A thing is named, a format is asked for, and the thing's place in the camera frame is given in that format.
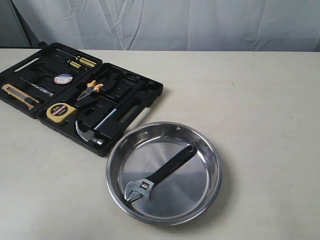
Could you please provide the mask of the yellow tape measure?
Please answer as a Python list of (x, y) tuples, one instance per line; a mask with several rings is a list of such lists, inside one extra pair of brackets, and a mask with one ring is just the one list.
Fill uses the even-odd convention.
[(46, 116), (49, 120), (56, 124), (62, 124), (69, 115), (76, 114), (77, 109), (65, 102), (58, 102), (51, 105), (46, 110)]

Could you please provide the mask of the adjustable wrench black handle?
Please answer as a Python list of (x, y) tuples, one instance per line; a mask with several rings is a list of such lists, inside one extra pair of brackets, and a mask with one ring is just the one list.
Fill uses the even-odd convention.
[(161, 166), (153, 174), (139, 180), (130, 181), (124, 191), (124, 199), (127, 203), (136, 201), (137, 199), (149, 198), (152, 189), (162, 182), (177, 169), (182, 167), (186, 162), (195, 156), (197, 148), (194, 145), (188, 145), (174, 155), (169, 161)]

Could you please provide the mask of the yellow utility knife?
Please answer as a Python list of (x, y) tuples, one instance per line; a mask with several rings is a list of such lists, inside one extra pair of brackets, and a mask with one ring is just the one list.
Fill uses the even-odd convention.
[(29, 110), (31, 110), (39, 103), (37, 99), (33, 98), (32, 96), (28, 95), (27, 93), (9, 83), (4, 84), (1, 89), (4, 90), (8, 95), (11, 95), (15, 99), (24, 103)]

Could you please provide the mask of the black plastic tool case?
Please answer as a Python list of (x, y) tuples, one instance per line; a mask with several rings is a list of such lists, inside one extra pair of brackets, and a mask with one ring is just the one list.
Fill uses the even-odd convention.
[(0, 73), (0, 98), (105, 156), (163, 84), (55, 42)]

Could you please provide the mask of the white backdrop curtain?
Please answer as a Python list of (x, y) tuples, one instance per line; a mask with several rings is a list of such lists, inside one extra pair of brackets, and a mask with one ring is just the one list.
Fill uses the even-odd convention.
[(320, 49), (317, 0), (3, 0), (0, 45), (132, 51)]

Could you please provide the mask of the roll of electrical tape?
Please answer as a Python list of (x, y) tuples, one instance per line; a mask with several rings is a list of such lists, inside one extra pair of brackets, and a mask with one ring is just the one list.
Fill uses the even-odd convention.
[(73, 80), (73, 76), (70, 73), (61, 73), (54, 77), (53, 82), (57, 85), (66, 85)]

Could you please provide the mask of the yellow black screwdriver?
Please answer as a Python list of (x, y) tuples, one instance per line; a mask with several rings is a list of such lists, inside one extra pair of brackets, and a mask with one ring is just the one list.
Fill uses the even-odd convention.
[(96, 62), (91, 61), (91, 60), (89, 60), (89, 59), (87, 59), (87, 58), (85, 58), (85, 57), (83, 57), (83, 56), (80, 56), (80, 55), (75, 56), (75, 55), (72, 55), (71, 53), (68, 53), (68, 52), (63, 51), (63, 50), (58, 49), (58, 48), (56, 48), (55, 50), (58, 51), (58, 52), (61, 52), (61, 53), (64, 53), (64, 54), (67, 54), (67, 55), (73, 57), (76, 61), (78, 61), (78, 62), (80, 62), (80, 63), (82, 63), (82, 64), (84, 64), (84, 65), (86, 65), (86, 66), (88, 66), (88, 67), (90, 67), (90, 68), (95, 67), (96, 64), (97, 64)]
[[(61, 59), (64, 59), (62, 56), (56, 54), (56, 53), (53, 53), (54, 56), (58, 57), (58, 58), (61, 58)], [(67, 60), (66, 61), (67, 64), (69, 64), (70, 66), (76, 68), (76, 69), (80, 69), (81, 68), (81, 65), (73, 60)]]

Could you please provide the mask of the round stainless steel tray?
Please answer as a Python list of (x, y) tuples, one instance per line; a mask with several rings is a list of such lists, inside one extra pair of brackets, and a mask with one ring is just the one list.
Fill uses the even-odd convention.
[(115, 203), (132, 218), (174, 226), (202, 214), (223, 181), (220, 157), (198, 130), (153, 122), (124, 135), (109, 154), (106, 183)]

